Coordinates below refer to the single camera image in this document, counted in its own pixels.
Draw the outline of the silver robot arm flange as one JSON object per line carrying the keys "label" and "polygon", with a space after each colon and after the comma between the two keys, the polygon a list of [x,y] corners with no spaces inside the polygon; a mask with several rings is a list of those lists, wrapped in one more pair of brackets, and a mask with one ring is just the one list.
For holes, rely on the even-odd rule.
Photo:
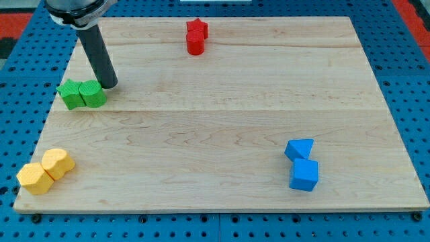
{"label": "silver robot arm flange", "polygon": [[88,30],[118,0],[43,0],[53,22],[75,30]]}

